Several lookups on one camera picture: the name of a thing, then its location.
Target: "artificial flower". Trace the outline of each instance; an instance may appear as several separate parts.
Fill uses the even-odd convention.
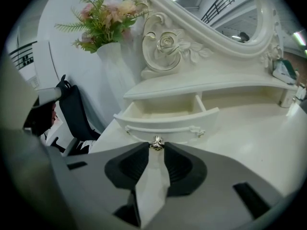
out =
[[[91,43],[92,42],[92,38],[89,37],[89,34],[87,32],[82,33],[82,42],[83,43]]]
[[[86,20],[90,17],[90,12],[91,12],[92,8],[93,8],[93,5],[89,3],[85,6],[84,9],[82,9],[81,16],[84,20]]]
[[[133,14],[136,12],[136,6],[133,1],[125,0],[118,6],[118,11],[121,14]]]
[[[112,20],[112,14],[107,15],[104,20],[104,24],[106,25],[106,28],[110,28],[111,20]]]
[[[112,15],[112,21],[113,23],[118,21],[118,22],[123,22],[122,21],[122,16],[117,12],[117,11],[113,11],[111,12],[111,15]]]

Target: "mirror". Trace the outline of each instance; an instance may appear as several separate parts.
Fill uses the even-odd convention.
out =
[[[257,28],[254,0],[174,0],[218,32],[241,43]]]

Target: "vanity table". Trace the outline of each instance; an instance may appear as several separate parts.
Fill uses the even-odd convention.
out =
[[[152,10],[144,25],[143,81],[123,96],[125,108],[91,153],[159,135],[233,158],[283,196],[297,190],[307,169],[307,115],[293,100],[296,86],[272,76],[283,51],[269,0],[255,0],[258,27],[244,44],[171,0],[143,3]]]

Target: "white vase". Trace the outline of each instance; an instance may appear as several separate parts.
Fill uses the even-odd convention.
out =
[[[121,47],[120,43],[109,43],[101,46],[97,50],[97,54],[102,61],[102,66],[106,69],[110,89],[121,110],[124,110],[123,96],[136,85],[136,80],[126,64],[125,58],[128,56],[123,54]]]

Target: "open drawer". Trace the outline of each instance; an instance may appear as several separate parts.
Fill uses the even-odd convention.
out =
[[[196,94],[133,101],[121,114],[119,125],[141,141],[160,135],[165,141],[188,142],[207,135],[219,109],[206,110]]]

